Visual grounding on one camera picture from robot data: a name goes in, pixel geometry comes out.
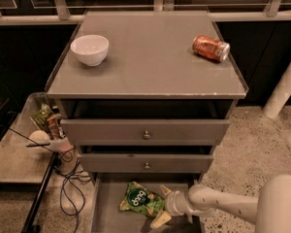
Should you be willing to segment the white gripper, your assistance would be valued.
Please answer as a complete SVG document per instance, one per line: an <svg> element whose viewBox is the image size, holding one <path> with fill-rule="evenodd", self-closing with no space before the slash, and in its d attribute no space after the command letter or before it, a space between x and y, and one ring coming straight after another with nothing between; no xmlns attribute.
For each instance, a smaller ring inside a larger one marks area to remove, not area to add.
<svg viewBox="0 0 291 233"><path fill-rule="evenodd" d="M160 211L151 223L152 229L157 229L172 219L172 216L183 216L188 211L188 202L184 192L172 191L165 185L160 186L165 199L165 208L168 211Z"/></svg>

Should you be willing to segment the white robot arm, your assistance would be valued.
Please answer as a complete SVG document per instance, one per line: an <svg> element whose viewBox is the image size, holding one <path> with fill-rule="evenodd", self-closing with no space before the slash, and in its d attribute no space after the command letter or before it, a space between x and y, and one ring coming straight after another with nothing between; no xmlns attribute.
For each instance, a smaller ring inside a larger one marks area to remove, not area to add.
<svg viewBox="0 0 291 233"><path fill-rule="evenodd" d="M157 229L173 216L209 216L215 210L236 216L255 226L255 233L291 233L291 175L269 179L258 197L217 191L201 184L187 191L171 191L162 185L165 208L151 223Z"/></svg>

